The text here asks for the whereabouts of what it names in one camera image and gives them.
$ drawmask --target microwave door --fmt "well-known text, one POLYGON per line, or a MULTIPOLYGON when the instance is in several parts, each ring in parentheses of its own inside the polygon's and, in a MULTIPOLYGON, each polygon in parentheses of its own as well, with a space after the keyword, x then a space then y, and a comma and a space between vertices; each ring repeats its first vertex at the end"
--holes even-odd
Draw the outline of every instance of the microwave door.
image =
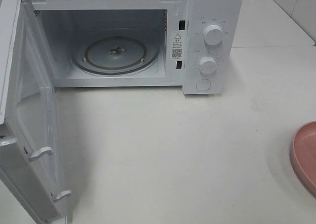
POLYGON ((66 223, 71 192, 64 190, 54 88, 35 13, 22 0, 0 7, 0 178, 36 223, 66 223))

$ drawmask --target white microwave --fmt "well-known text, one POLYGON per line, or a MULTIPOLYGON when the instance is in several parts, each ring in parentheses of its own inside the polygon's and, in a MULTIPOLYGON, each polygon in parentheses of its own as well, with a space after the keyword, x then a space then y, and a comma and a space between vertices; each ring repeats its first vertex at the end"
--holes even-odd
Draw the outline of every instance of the white microwave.
POLYGON ((67 222, 54 88, 222 90, 241 0, 3 0, 0 177, 38 224, 67 222))

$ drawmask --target pink bowl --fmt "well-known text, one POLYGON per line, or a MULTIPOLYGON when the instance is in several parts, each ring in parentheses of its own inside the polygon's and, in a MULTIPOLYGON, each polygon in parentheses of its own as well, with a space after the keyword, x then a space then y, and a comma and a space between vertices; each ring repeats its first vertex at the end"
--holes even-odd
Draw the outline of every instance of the pink bowl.
POLYGON ((316 121, 303 125, 294 135, 291 161, 299 179, 316 195, 316 121))

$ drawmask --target warning label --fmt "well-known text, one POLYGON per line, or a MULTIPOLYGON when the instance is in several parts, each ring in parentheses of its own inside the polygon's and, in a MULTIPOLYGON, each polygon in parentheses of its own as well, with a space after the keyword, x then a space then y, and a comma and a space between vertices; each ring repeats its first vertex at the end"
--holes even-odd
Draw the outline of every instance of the warning label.
POLYGON ((171 32, 171 58, 174 60, 182 60, 184 44, 187 39, 186 32, 171 32))

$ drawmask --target countertop surface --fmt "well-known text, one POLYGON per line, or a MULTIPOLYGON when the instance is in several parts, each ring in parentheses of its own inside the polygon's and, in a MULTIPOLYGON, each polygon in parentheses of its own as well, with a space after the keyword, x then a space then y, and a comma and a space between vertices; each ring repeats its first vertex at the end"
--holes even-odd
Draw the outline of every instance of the countertop surface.
MULTIPOLYGON (((220 95, 59 89, 73 224, 314 222, 289 160, 316 117, 313 44, 272 0, 243 0, 220 95)), ((1 182, 0 210, 0 224, 34 223, 1 182)))

